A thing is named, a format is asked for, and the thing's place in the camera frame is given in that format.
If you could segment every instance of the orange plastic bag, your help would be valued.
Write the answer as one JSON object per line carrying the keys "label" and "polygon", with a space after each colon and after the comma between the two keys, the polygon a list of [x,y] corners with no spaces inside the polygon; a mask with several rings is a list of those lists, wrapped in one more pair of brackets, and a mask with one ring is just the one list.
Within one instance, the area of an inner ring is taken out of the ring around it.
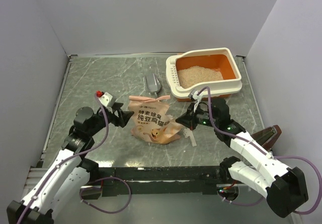
{"label": "orange plastic bag", "polygon": [[134,112],[132,119],[135,127],[131,130],[133,136],[158,144],[168,144],[180,138],[177,133],[183,126],[166,115],[169,104],[160,102],[170,99],[170,96],[157,99],[130,96],[129,99],[128,109]]}

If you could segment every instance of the white litter box rim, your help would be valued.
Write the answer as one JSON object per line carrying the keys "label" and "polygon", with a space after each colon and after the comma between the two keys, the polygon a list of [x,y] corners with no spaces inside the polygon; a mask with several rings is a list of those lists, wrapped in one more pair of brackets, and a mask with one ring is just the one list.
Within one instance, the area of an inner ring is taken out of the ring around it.
{"label": "white litter box rim", "polygon": [[[189,88],[184,89],[180,86],[179,78],[177,74],[176,61],[178,58],[188,57],[188,56],[201,56],[201,55],[212,55],[212,54],[224,54],[227,56],[230,65],[235,73],[236,79],[230,80],[221,80],[221,81],[213,81],[207,83],[198,83]],[[168,85],[170,86],[171,93],[179,99],[188,98],[189,93],[193,90],[201,90],[205,86],[210,87],[210,95],[211,97],[218,97],[221,95],[229,95],[233,93],[237,93],[242,88],[242,77],[240,75],[239,69],[237,68],[236,62],[228,48],[214,48],[214,49],[202,49],[202,50],[192,50],[188,51],[181,55],[172,55],[166,60],[166,78]],[[224,89],[215,89],[218,84],[226,83],[230,85]],[[205,98],[208,96],[208,92],[204,91],[202,93],[202,97]]]}

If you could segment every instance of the marble tabletop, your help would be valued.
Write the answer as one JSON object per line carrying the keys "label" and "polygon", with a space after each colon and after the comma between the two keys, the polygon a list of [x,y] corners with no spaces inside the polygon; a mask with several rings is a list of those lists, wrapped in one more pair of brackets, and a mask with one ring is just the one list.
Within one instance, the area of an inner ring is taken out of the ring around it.
{"label": "marble tabletop", "polygon": [[[129,95],[150,96],[145,89],[143,76],[153,72],[159,78],[163,88],[159,96],[171,94],[166,80],[166,58],[131,55],[130,57],[72,57],[65,86],[59,101],[59,107],[48,141],[43,167],[48,167],[61,148],[69,128],[72,126],[77,109],[89,106],[95,111],[98,104],[94,99],[97,90],[112,93],[118,102],[124,103],[123,110],[129,104]],[[243,88],[237,94],[226,99],[231,117],[254,133],[263,129],[253,92],[248,81],[246,69],[241,57],[235,58],[242,76]],[[168,100],[168,114],[180,116],[188,103],[177,102],[171,96]],[[124,128],[110,124],[108,139],[96,151],[87,154],[87,158],[99,163],[100,167],[159,167],[159,166],[213,166],[226,157],[240,157],[216,137],[213,129],[198,126],[194,130],[197,146],[193,147],[188,138],[167,145],[148,144],[133,137],[130,133],[134,126],[132,120]],[[103,138],[105,130],[94,137],[97,143]]]}

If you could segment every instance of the orange and white litter box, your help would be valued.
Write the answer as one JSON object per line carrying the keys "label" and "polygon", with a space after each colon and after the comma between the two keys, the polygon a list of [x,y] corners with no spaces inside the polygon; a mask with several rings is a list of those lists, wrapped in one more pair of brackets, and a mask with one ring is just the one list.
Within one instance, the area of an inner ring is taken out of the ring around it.
{"label": "orange and white litter box", "polygon": [[[242,77],[227,48],[192,50],[181,55],[173,55],[167,59],[166,65],[167,82],[178,101],[189,101],[188,95],[193,89],[201,90],[205,86],[210,87],[211,97],[226,97],[239,92],[242,88]],[[177,71],[194,66],[219,71],[223,80],[200,82],[185,89],[180,85]],[[207,91],[204,91],[202,97],[207,96]]]}

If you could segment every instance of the white wall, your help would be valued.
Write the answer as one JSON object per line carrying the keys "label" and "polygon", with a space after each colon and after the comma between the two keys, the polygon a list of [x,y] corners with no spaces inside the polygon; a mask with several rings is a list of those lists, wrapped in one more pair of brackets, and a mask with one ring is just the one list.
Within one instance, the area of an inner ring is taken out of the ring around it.
{"label": "white wall", "polygon": [[[278,155],[312,160],[322,171],[322,0],[277,0],[246,57],[247,69],[266,126],[279,124]],[[306,164],[310,201],[317,196],[317,178]],[[320,223],[322,205],[304,216],[304,223]]]}
{"label": "white wall", "polygon": [[276,0],[37,0],[67,54],[247,55]]}
{"label": "white wall", "polygon": [[35,0],[0,0],[0,223],[40,157],[66,63]]}

